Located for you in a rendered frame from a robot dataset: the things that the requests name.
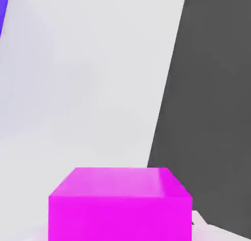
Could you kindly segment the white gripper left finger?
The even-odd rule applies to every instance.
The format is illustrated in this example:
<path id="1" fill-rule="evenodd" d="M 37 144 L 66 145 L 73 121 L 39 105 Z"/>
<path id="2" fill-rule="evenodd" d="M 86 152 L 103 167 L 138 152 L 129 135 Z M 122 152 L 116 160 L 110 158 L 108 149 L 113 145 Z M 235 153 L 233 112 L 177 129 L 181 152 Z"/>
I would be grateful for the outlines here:
<path id="1" fill-rule="evenodd" d="M 48 241 L 48 226 L 34 227 L 24 234 L 23 241 Z"/>

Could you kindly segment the small magenta cube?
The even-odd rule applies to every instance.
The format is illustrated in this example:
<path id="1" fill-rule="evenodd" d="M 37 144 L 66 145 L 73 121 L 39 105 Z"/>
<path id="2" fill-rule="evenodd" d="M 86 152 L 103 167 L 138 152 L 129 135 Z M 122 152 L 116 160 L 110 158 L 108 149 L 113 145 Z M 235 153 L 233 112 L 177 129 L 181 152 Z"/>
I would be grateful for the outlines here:
<path id="1" fill-rule="evenodd" d="M 75 168 L 50 194 L 48 241 L 192 241 L 192 196 L 167 168 Z"/>

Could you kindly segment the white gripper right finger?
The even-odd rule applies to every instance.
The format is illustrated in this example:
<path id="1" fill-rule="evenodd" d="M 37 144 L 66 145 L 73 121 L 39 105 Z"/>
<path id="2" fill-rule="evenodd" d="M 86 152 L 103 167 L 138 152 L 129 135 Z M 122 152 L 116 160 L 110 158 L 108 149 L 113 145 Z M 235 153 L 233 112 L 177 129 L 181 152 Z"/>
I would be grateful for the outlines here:
<path id="1" fill-rule="evenodd" d="M 198 211 L 192 211 L 192 241 L 251 241 L 211 224 Z"/>

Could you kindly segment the large purple box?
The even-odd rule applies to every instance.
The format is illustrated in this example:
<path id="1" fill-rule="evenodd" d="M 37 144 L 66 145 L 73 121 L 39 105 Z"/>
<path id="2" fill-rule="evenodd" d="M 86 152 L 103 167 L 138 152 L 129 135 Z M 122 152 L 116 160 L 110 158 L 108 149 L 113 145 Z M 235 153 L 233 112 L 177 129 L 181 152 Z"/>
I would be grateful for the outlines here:
<path id="1" fill-rule="evenodd" d="M 0 36 L 1 36 L 1 32 L 2 32 L 2 27 L 3 27 L 7 4 L 8 4 L 8 0 L 0 0 Z"/>

